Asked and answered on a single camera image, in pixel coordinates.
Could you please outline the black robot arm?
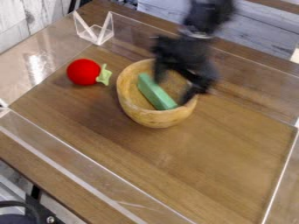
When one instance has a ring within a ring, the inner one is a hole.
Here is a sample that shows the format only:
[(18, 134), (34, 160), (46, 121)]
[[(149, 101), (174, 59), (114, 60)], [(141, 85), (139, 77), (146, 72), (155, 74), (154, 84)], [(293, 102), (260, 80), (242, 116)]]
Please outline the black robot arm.
[(154, 80), (161, 83), (174, 70), (190, 87), (181, 98), (186, 104), (195, 95), (206, 95), (218, 83), (220, 73), (212, 62), (212, 44), (216, 32), (232, 20), (234, 0), (190, 0), (191, 8), (178, 29), (178, 37), (159, 35), (153, 53)]

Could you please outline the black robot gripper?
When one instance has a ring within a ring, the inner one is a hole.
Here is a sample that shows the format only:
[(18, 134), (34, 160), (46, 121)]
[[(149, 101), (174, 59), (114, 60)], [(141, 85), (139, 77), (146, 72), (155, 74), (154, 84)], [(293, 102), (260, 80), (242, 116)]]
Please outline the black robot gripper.
[(195, 95), (206, 95), (220, 80), (212, 63), (213, 36), (207, 32), (182, 32), (177, 38), (159, 35), (153, 46), (155, 55), (154, 81), (162, 83), (167, 70), (177, 70), (189, 81), (179, 104), (185, 105)]

